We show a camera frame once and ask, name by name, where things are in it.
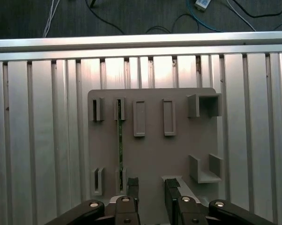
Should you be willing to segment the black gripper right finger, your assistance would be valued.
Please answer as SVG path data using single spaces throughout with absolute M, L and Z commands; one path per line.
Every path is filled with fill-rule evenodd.
M 181 178 L 164 180 L 164 201 L 171 225 L 273 225 L 229 201 L 204 206 Z

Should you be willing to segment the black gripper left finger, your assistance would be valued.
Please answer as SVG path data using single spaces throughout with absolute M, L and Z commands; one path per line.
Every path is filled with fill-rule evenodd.
M 48 225 L 139 225 L 139 180 L 129 178 L 126 195 L 116 195 L 105 205 L 87 200 L 48 222 Z

